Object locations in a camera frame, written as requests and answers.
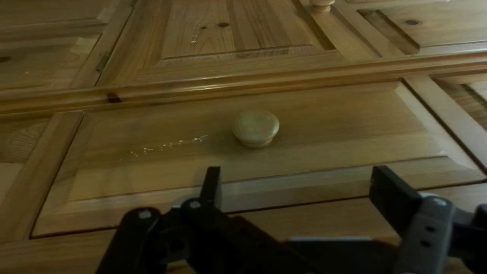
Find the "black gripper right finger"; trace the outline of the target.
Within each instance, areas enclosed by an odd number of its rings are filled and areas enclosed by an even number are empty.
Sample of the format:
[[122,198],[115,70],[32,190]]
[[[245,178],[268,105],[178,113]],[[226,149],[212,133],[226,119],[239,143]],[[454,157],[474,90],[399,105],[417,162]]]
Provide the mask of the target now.
[[422,197],[388,166],[375,166],[369,198],[398,235],[405,235]]

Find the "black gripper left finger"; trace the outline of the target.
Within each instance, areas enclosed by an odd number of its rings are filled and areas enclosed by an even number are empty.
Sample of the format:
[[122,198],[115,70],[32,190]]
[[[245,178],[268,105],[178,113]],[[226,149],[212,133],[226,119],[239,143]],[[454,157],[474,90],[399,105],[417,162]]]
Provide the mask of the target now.
[[206,172],[206,178],[200,192],[200,200],[204,204],[221,207],[221,168],[210,166]]

